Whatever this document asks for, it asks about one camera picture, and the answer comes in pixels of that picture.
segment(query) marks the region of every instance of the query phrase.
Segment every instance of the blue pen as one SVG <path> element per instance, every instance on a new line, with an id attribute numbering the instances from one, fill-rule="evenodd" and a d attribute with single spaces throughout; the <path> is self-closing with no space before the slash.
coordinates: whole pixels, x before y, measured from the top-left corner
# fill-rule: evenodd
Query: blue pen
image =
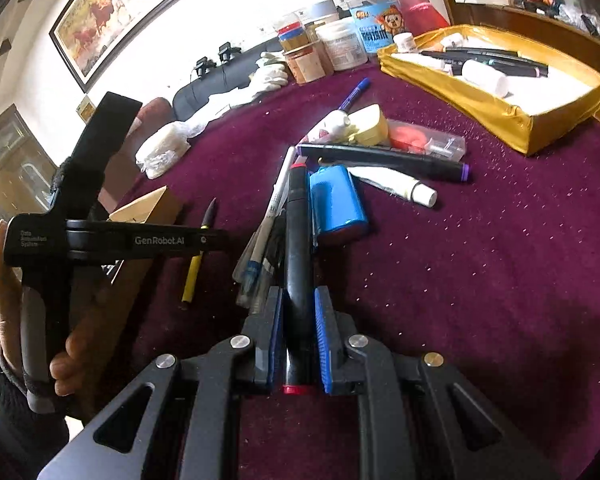
<path id="1" fill-rule="evenodd" d="M 349 108 L 351 108 L 351 105 L 353 104 L 353 101 L 355 101 L 359 97 L 359 95 L 362 94 L 362 92 L 369 88 L 370 84 L 371 81 L 369 81 L 368 77 L 365 77 L 362 81 L 360 81 L 360 83 L 358 83 L 358 86 L 356 86 L 353 89 L 353 92 L 349 94 L 349 97 L 344 99 L 344 102 L 340 105 L 340 108 L 338 108 L 338 110 L 348 112 Z"/>

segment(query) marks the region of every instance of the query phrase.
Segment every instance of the plastic box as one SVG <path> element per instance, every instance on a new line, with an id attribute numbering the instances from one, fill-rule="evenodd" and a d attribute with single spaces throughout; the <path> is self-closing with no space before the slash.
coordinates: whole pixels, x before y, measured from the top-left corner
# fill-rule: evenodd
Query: plastic box
<path id="1" fill-rule="evenodd" d="M 464 137 L 432 130 L 419 124 L 387 119 L 392 148 L 457 162 L 466 153 Z"/>

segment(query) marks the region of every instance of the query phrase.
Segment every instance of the pen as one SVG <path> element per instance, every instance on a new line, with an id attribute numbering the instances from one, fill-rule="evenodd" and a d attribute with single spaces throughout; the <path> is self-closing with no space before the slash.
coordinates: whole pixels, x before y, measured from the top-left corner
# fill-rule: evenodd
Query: pen
<path id="1" fill-rule="evenodd" d="M 462 65 L 469 59 L 473 59 L 480 63 L 506 62 L 508 63 L 507 67 L 517 65 L 537 68 L 538 70 L 533 70 L 533 72 L 539 74 L 540 77 L 547 77 L 549 73 L 549 66 L 545 65 L 544 63 L 540 63 L 539 61 L 533 61 L 532 59 L 527 59 L 526 57 L 497 54 L 495 52 L 490 54 L 481 54 L 479 52 L 459 52 L 456 50 L 450 50 L 447 52 L 431 52 L 428 50 L 423 50 L 421 54 L 423 56 L 434 57 L 436 59 L 443 59 L 446 63 L 451 64 L 456 63 L 458 65 Z"/>
<path id="2" fill-rule="evenodd" d="M 353 104 L 353 101 L 355 101 L 359 97 L 359 95 L 362 94 L 362 92 L 369 88 L 370 84 L 371 81 L 369 81 L 368 77 L 365 77 L 362 81 L 360 81 L 360 83 L 358 83 L 358 86 L 356 86 L 353 89 L 353 92 L 349 94 L 349 97 L 344 99 L 344 102 L 340 105 L 340 108 L 338 108 L 338 110 L 348 112 L 349 108 L 351 108 L 351 105 Z"/>
<path id="3" fill-rule="evenodd" d="M 209 229 L 216 218 L 216 199 L 211 201 L 209 207 L 206 208 L 205 216 L 202 219 L 201 229 Z M 189 264 L 189 272 L 187 273 L 187 281 L 184 285 L 184 291 L 182 293 L 182 301 L 191 303 L 193 300 L 193 291 L 196 288 L 196 279 L 198 277 L 198 271 L 200 270 L 200 264 L 202 263 L 202 252 L 198 256 L 194 256 Z"/>
<path id="4" fill-rule="evenodd" d="M 253 246 L 256 244 L 256 238 L 258 238 L 258 233 L 260 232 L 260 226 L 254 231 L 249 238 L 249 243 L 244 248 L 238 263 L 235 264 L 234 272 L 231 277 L 234 279 L 236 283 L 242 283 L 242 279 L 244 277 L 244 270 L 247 268 L 247 262 L 251 258 L 251 254 L 253 253 Z"/>
<path id="5" fill-rule="evenodd" d="M 248 296 L 251 293 L 253 285 L 255 285 L 256 281 L 258 280 L 260 267 L 262 266 L 264 249 L 267 245 L 271 228 L 273 227 L 273 220 L 276 217 L 280 199 L 285 190 L 286 178 L 289 175 L 289 169 L 294 163 L 295 158 L 296 149 L 294 146 L 291 146 L 288 150 L 286 150 L 285 160 L 282 163 L 282 168 L 280 169 L 280 174 L 276 180 L 276 185 L 273 187 L 273 194 L 269 200 L 267 212 L 260 223 L 260 232 L 256 238 L 256 243 L 253 247 L 251 258 L 247 262 L 247 268 L 244 271 L 244 278 L 242 280 L 242 286 L 240 287 L 240 296 Z"/>
<path id="6" fill-rule="evenodd" d="M 285 229 L 286 210 L 283 209 L 273 222 L 249 314 L 259 314 L 262 311 L 269 295 L 269 287 L 273 285 L 276 272 L 282 266 L 285 257 Z"/>

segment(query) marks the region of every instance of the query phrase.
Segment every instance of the label with cartoon lion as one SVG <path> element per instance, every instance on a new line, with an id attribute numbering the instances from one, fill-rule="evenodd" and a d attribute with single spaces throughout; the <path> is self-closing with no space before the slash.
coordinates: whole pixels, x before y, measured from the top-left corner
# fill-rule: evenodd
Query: label with cartoon lion
<path id="1" fill-rule="evenodd" d="M 407 29 L 396 4 L 385 2 L 351 9 L 351 15 L 368 54 L 394 42 L 394 36 Z"/>

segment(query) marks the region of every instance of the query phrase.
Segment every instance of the plastic jar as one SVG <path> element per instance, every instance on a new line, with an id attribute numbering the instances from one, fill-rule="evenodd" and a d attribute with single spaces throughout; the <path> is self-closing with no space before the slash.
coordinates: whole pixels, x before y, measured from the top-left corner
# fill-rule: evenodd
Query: plastic jar
<path id="1" fill-rule="evenodd" d="M 300 20 L 300 16 L 292 12 L 290 14 L 285 14 L 281 18 L 275 20 L 272 23 L 272 25 L 273 28 L 276 29 L 278 34 L 284 34 L 285 32 L 289 32 L 294 28 L 302 27 L 302 22 Z"/>
<path id="2" fill-rule="evenodd" d="M 353 18 L 344 18 L 315 29 L 333 63 L 333 69 L 348 70 L 367 62 L 365 47 L 358 37 Z"/>
<path id="3" fill-rule="evenodd" d="M 395 35 L 406 32 L 398 0 L 344 1 L 368 54 L 376 54 L 380 48 L 391 45 Z"/>
<path id="4" fill-rule="evenodd" d="M 285 52 L 286 65 L 299 85 L 310 83 L 327 75 L 320 61 L 318 43 L 310 43 L 291 52 Z"/>
<path id="5" fill-rule="evenodd" d="M 302 27 L 296 27 L 278 35 L 278 40 L 285 51 L 295 50 L 309 43 L 309 37 Z"/>

